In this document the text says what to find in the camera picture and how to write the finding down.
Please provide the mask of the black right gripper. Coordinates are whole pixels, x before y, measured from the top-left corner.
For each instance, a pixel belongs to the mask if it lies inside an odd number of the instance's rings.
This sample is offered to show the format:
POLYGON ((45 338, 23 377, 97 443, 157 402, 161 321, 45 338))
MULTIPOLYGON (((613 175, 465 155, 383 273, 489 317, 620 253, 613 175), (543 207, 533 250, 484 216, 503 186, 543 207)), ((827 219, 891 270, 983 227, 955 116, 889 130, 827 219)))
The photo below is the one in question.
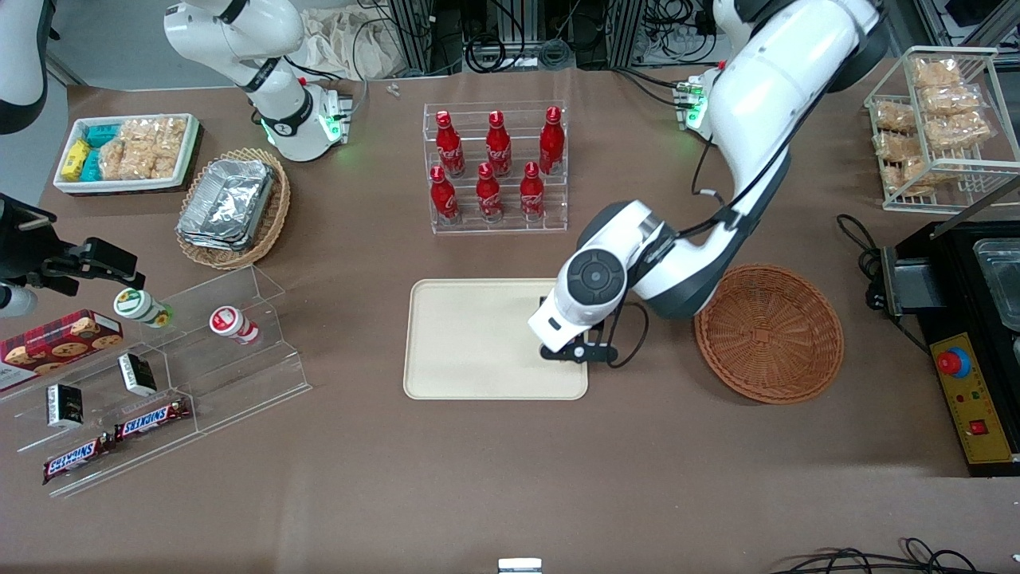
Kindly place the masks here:
POLYGON ((138 258, 99 238, 67 246, 67 261, 47 261, 61 254, 61 240, 53 224, 56 215, 1 195, 1 279, 26 286, 39 272, 41 286, 76 291, 80 279, 102 279, 131 289, 143 289, 147 277, 137 272, 138 258))

